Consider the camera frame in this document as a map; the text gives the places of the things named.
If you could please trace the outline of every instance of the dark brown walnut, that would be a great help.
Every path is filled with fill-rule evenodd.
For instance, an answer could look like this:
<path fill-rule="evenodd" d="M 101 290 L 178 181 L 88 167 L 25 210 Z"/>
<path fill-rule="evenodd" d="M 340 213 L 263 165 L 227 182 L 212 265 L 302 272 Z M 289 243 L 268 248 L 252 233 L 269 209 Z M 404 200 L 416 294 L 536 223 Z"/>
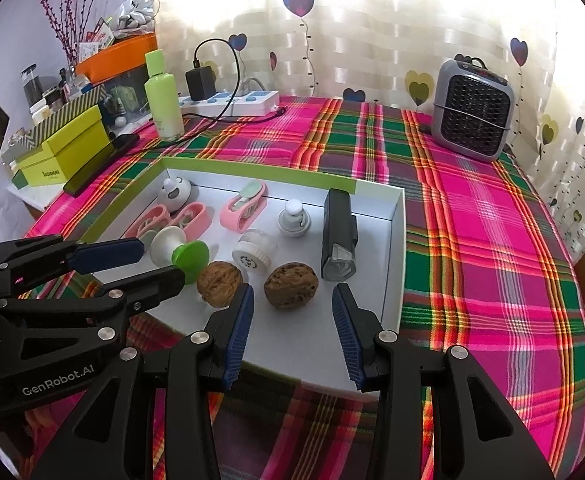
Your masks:
<path fill-rule="evenodd" d="M 277 267 L 264 283 L 264 292 L 275 308 L 298 308 L 317 292 L 319 280 L 306 264 L 291 263 Z"/>
<path fill-rule="evenodd" d="M 229 306 L 237 287 L 244 282 L 241 271 L 228 262 L 213 262 L 197 278 L 202 299 L 215 308 Z"/>

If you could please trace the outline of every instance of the heart-patterned curtain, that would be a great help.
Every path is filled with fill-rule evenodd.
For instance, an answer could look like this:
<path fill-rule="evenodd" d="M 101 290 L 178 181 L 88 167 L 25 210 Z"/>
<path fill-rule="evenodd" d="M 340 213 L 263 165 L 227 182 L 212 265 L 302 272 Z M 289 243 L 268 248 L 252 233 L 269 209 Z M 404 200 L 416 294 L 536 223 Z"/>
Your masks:
<path fill-rule="evenodd" d="M 585 251 L 585 7 L 580 0 L 159 0 L 157 41 L 179 90 L 192 53 L 228 40 L 268 89 L 433 111 L 441 65 L 479 57 L 517 108 L 508 141 L 571 255 Z M 218 91 L 227 45 L 198 54 Z"/>

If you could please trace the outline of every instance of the orange box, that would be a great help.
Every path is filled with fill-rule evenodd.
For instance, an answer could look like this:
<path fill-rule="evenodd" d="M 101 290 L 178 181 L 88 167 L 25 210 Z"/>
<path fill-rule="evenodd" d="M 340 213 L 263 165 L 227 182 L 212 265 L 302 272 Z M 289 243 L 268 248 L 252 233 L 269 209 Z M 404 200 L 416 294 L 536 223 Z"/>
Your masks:
<path fill-rule="evenodd" d="M 154 32 L 136 36 L 89 57 L 76 66 L 75 72 L 85 75 L 94 86 L 97 86 L 146 64 L 146 54 L 153 50 L 157 50 L 157 36 Z"/>

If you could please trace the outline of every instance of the pink clip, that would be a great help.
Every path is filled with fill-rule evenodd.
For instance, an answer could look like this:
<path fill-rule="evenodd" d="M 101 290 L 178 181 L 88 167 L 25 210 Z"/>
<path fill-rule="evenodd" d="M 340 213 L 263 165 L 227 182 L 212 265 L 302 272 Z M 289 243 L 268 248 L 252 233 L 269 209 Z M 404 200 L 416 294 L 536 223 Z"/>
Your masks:
<path fill-rule="evenodd" d="M 170 222 L 170 225 L 175 225 L 184 231 L 188 242 L 199 240 L 211 224 L 212 218 L 202 202 L 188 204 Z"/>
<path fill-rule="evenodd" d="M 251 186 L 259 185 L 257 192 L 250 190 Z M 251 181 L 237 196 L 229 200 L 221 209 L 220 224 L 231 231 L 244 233 L 252 222 L 266 207 L 266 184 L 260 180 Z"/>
<path fill-rule="evenodd" d="M 150 231 L 157 234 L 170 222 L 170 213 L 166 206 L 156 205 L 142 214 L 134 224 L 128 227 L 124 238 L 139 238 L 140 240 Z"/>

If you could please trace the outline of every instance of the power adapter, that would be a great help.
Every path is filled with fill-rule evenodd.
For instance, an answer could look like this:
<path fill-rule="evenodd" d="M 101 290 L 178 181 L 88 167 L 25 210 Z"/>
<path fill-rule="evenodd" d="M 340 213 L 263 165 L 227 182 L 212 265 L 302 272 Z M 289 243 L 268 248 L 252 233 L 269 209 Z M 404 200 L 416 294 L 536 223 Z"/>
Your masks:
<path fill-rule="evenodd" d="M 217 94 L 214 85 L 214 72 L 208 65 L 200 66 L 199 61 L 193 62 L 194 69 L 186 72 L 186 84 L 193 101 L 206 101 Z"/>

